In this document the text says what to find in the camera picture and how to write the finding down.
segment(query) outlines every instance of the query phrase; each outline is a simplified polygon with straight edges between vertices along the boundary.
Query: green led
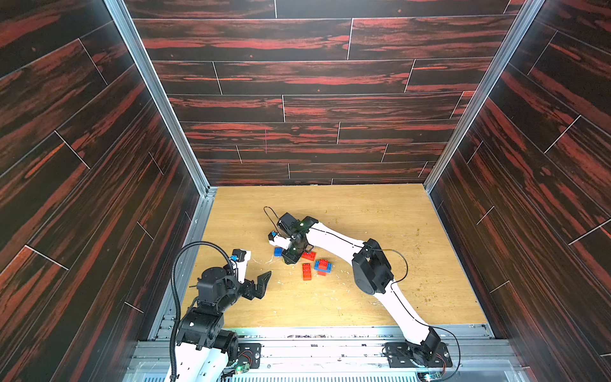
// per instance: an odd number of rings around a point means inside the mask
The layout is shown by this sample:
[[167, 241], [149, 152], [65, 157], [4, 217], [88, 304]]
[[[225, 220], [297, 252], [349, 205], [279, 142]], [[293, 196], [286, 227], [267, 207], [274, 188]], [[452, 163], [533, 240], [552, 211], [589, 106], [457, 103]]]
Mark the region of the green led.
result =
[[235, 368], [235, 373], [236, 374], [246, 373], [250, 369], [251, 369], [251, 367], [248, 364], [243, 364], [243, 365], [238, 366], [238, 367]]

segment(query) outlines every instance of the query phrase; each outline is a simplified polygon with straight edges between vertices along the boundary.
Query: wire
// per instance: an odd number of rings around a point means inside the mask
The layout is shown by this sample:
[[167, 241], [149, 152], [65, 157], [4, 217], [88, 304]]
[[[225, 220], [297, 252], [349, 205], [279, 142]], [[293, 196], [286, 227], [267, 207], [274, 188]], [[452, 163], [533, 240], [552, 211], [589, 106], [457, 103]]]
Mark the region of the wire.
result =
[[441, 376], [444, 376], [445, 375], [445, 368], [447, 367], [447, 364], [445, 363], [445, 360], [443, 359], [443, 357], [440, 356], [439, 354], [437, 354], [437, 358], [439, 358], [441, 361], [444, 362], [444, 369], [441, 370]]
[[245, 354], [246, 352], [249, 352], [250, 354], [252, 354], [252, 352], [251, 352], [250, 350], [244, 350], [244, 351], [243, 351], [243, 352], [242, 352], [242, 353], [241, 353], [241, 354], [238, 356], [238, 358], [240, 358], [241, 356], [244, 356], [244, 357], [248, 358], [248, 361], [249, 361], [248, 366], [252, 366], [252, 359], [251, 359], [250, 357], [248, 357], [248, 356]]
[[272, 219], [269, 217], [269, 214], [268, 214], [268, 213], [267, 213], [267, 211], [265, 210], [266, 208], [269, 208], [269, 209], [270, 209], [270, 210], [271, 210], [271, 211], [274, 213], [274, 215], [276, 216], [276, 219], [278, 219], [278, 221], [280, 221], [280, 218], [278, 217], [278, 215], [276, 214], [276, 212], [274, 211], [274, 209], [273, 209], [273, 208], [271, 208], [270, 206], [266, 205], [265, 207], [263, 207], [263, 212], [265, 213], [265, 215], [267, 215], [267, 217], [268, 217], [269, 221], [271, 221], [271, 225], [272, 225], [272, 226], [274, 226], [274, 231], [273, 231], [273, 232], [277, 232], [276, 230], [277, 230], [278, 228], [276, 227], [276, 223], [274, 223], [274, 221], [273, 221], [273, 220], [272, 220]]
[[460, 344], [458, 343], [458, 339], [456, 338], [456, 336], [454, 335], [454, 333], [452, 333], [451, 331], [449, 331], [448, 329], [445, 328], [441, 328], [440, 326], [432, 326], [432, 325], [427, 325], [424, 322], [420, 322], [418, 320], [416, 320], [414, 318], [414, 316], [409, 312], [408, 308], [405, 307], [405, 305], [403, 305], [403, 302], [401, 301], [401, 299], [399, 298], [399, 296], [397, 296], [397, 293], [395, 292], [395, 290], [392, 288], [392, 285], [390, 286], [390, 289], [392, 290], [392, 293], [395, 295], [395, 297], [397, 297], [397, 300], [399, 300], [399, 303], [401, 303], [401, 306], [403, 306], [403, 309], [405, 309], [405, 311], [409, 314], [409, 316], [416, 321], [417, 323], [419, 323], [420, 325], [424, 325], [427, 326], [429, 328], [433, 328], [433, 329], [440, 329], [440, 330], [444, 330], [447, 331], [448, 333], [450, 333], [452, 335], [452, 337], [454, 337], [454, 341], [456, 341], [456, 346], [458, 347], [458, 363], [456, 365], [456, 369], [452, 372], [452, 374], [448, 377], [448, 378], [444, 378], [442, 380], [436, 380], [436, 381], [447, 381], [449, 380], [451, 377], [454, 376], [454, 374], [456, 374], [456, 372], [458, 371], [458, 368], [460, 367], [460, 360], [461, 360], [461, 352], [460, 352]]
[[403, 259], [403, 261], [405, 262], [405, 275], [403, 277], [401, 277], [400, 280], [397, 280], [395, 282], [393, 282], [390, 287], [392, 288], [393, 285], [395, 285], [397, 282], [401, 282], [403, 280], [405, 280], [405, 278], [408, 276], [409, 273], [409, 265], [408, 265], [408, 260], [405, 258], [404, 255], [402, 255], [399, 251], [395, 251], [394, 249], [375, 249], [375, 251], [392, 251], [396, 254], [399, 254], [399, 256], [401, 256], [401, 258]]
[[176, 376], [177, 367], [176, 367], [175, 346], [176, 346], [176, 334], [178, 332], [178, 324], [180, 323], [180, 316], [181, 316], [180, 298], [178, 297], [178, 292], [176, 291], [176, 266], [178, 265], [178, 260], [180, 259], [180, 256], [183, 253], [185, 253], [187, 249], [194, 247], [194, 246], [200, 246], [200, 245], [209, 246], [219, 251], [221, 255], [223, 255], [223, 257], [225, 258], [225, 261], [227, 261], [227, 264], [229, 264], [229, 268], [233, 270], [234, 276], [237, 277], [237, 274], [238, 274], [237, 267], [236, 268], [233, 267], [227, 253], [223, 251], [221, 247], [219, 247], [218, 245], [214, 243], [210, 243], [209, 241], [193, 241], [192, 243], [186, 244], [184, 247], [180, 249], [180, 251], [178, 251], [178, 253], [176, 253], [176, 256], [174, 257], [174, 261], [172, 262], [172, 272], [170, 273], [170, 287], [172, 289], [172, 297], [174, 298], [174, 309], [176, 313], [176, 316], [174, 317], [174, 325], [172, 327], [172, 332], [170, 333], [170, 365], [172, 366], [172, 373], [170, 374], [170, 382], [176, 382], [176, 377], [177, 377]]

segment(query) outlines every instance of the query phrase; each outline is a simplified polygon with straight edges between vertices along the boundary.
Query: black mounting plate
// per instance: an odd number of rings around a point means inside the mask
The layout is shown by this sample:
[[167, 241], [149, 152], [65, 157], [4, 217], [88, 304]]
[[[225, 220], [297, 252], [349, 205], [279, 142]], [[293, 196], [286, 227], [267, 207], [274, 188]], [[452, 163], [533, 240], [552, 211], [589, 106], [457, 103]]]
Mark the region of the black mounting plate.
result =
[[248, 355], [252, 360], [251, 369], [258, 369], [261, 364], [261, 344], [260, 343], [239, 343], [238, 344], [238, 364], [243, 365], [249, 363], [248, 358], [244, 356]]
[[[385, 356], [388, 359], [388, 365], [391, 369], [394, 368], [419, 368], [420, 366], [414, 364], [409, 358], [410, 344], [407, 342], [386, 342], [384, 344]], [[452, 367], [452, 359], [449, 357], [448, 346], [441, 342], [437, 348], [437, 354], [442, 358], [439, 359], [437, 355], [431, 359], [426, 367], [443, 367], [444, 361], [446, 368]]]

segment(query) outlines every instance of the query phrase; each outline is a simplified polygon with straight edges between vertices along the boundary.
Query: wood panel wall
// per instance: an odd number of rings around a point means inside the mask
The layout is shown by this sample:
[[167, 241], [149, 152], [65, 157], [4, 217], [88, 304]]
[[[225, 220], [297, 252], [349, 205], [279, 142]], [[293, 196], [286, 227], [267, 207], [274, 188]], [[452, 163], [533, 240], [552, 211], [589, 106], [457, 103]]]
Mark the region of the wood panel wall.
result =
[[126, 0], [216, 186], [424, 182], [509, 3]]
[[431, 197], [539, 382], [611, 380], [611, 7], [548, 0]]
[[102, 0], [0, 14], [0, 381], [120, 381], [199, 196]]

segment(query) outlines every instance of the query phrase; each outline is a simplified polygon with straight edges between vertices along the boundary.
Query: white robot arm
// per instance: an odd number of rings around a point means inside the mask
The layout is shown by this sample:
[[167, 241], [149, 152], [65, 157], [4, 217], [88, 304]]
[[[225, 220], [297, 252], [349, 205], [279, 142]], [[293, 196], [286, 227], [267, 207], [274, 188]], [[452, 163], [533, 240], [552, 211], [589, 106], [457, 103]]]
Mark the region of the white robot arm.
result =
[[282, 257], [286, 263], [296, 263], [307, 245], [323, 248], [351, 263], [356, 285], [366, 294], [377, 298], [401, 328], [411, 345], [410, 358], [417, 364], [428, 365], [436, 356], [441, 344], [439, 336], [422, 320], [396, 286], [390, 263], [375, 240], [347, 237], [309, 216], [299, 221], [286, 213], [277, 226], [286, 237], [271, 232], [268, 239], [270, 244], [284, 249]]

